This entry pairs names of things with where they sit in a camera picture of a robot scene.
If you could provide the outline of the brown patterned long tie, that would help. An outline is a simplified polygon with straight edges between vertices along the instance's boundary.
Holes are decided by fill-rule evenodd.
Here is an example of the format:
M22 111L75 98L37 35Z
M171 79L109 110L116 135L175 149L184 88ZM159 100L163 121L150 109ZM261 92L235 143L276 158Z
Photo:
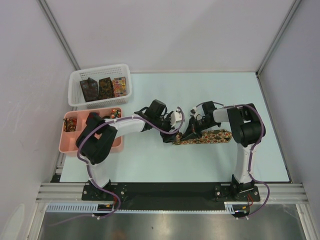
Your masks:
M174 146L196 145L196 144L224 144L229 143L233 138L232 133L226 129L205 130L202 137L195 139L182 140L182 134L176 136L172 143Z

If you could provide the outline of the red colourful folded tie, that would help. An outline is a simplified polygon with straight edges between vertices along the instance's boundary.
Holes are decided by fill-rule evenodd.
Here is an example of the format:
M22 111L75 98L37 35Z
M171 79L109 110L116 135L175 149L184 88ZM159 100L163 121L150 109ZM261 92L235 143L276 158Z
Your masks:
M116 77L112 81L113 92L115 97L123 97L127 95L126 78Z

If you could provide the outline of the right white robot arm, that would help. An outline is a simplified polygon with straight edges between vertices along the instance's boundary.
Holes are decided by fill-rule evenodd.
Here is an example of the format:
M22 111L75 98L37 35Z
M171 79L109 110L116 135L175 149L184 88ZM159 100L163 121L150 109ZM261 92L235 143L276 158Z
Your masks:
M266 134L266 128L253 103L237 104L217 108L216 102L207 101L200 104L204 116L196 117L196 108L192 109L188 127L181 140L193 140L202 137L203 131L229 123L231 135L237 143L237 160L232 174L227 196L242 201L255 186L252 174L255 148Z

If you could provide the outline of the dark floral folded tie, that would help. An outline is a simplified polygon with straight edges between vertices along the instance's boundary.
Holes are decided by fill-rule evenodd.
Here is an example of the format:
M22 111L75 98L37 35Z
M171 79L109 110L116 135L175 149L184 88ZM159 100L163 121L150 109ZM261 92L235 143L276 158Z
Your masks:
M92 78L79 82L85 102L93 102L99 99L98 83Z

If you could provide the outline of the dark brown folded tie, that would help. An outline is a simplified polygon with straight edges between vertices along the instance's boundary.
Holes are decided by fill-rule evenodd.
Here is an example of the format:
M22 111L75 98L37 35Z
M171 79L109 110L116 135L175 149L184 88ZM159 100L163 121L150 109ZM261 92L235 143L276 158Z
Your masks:
M99 89L98 89L99 100L111 99L114 97L113 83L110 77L100 79L98 84L99 84Z

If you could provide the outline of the white plastic basket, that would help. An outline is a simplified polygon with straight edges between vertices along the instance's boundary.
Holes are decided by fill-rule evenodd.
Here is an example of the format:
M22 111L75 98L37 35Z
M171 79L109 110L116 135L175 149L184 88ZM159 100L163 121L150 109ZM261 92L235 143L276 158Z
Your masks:
M86 102L81 89L80 81L87 80L88 78L92 78L95 81L99 81L100 79L108 77L112 80L114 80L115 78L124 77L126 95ZM104 107L123 105L128 103L132 93L133 84L131 72L128 65L124 63L76 70L72 72L69 77L68 104L71 107L98 109Z

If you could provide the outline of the red gold rolled tie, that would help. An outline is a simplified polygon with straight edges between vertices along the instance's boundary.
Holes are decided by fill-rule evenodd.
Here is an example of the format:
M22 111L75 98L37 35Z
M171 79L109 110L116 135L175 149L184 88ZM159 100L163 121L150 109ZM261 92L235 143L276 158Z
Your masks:
M67 117L63 119L64 125L63 130L65 132L75 132L77 127L77 118L75 117Z

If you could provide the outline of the pink compartment tray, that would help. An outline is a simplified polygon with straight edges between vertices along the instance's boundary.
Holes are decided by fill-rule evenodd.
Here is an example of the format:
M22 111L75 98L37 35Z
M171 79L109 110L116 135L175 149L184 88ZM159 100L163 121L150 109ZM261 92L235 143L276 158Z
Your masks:
M66 154L69 157L76 157L77 151L78 151L78 148L76 146L76 140L78 139L82 131L87 126L86 124L87 118L90 116L90 114L96 113L100 117L107 119L112 109L121 110L121 117L122 117L123 110L120 107L106 107L106 108L76 110L76 111L67 112L64 115L64 118L71 118L71 117L77 118L76 130L74 132L65 132L64 120L63 120L60 142L59 142L59 151L63 154Z

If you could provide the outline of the aluminium frame rail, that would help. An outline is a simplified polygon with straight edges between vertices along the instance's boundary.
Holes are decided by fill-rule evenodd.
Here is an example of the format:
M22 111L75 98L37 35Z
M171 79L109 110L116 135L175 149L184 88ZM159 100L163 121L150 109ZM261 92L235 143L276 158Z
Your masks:
M86 183L58 182L41 184L37 203L79 203ZM307 204L308 197L301 183L269 183L268 204Z

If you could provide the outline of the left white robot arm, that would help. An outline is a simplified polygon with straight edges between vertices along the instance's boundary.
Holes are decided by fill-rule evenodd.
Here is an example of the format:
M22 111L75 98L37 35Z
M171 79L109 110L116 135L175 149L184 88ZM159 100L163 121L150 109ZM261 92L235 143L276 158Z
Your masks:
M100 200L110 196L110 179L94 173L111 152L115 139L131 133L142 133L151 129L159 131L163 142L171 143L185 121L183 110L168 112L167 106L155 99L150 106L135 111L130 116L119 118L102 118L96 113L90 113L86 127L80 133L75 145L77 158L86 165L89 182L94 186L93 194Z

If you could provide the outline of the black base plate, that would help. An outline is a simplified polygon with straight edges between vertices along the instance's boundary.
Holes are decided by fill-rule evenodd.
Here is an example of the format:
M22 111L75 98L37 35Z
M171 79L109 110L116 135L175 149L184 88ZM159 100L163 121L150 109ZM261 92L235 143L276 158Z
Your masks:
M111 182L104 187L111 193L95 188L87 182L81 199L93 202L113 202L120 198L120 206L127 208L166 205L178 208L187 206L199 209L213 203L234 202L252 204L261 200L258 187L240 193L236 197L227 196L230 183L221 182Z

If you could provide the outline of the colourful dotted rolled tie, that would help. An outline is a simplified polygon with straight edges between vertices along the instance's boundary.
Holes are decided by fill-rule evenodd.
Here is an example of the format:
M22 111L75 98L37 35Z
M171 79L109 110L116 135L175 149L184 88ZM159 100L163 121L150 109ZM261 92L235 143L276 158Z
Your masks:
M122 116L122 111L119 109L112 109L110 114L107 116L108 119L117 119L120 118Z

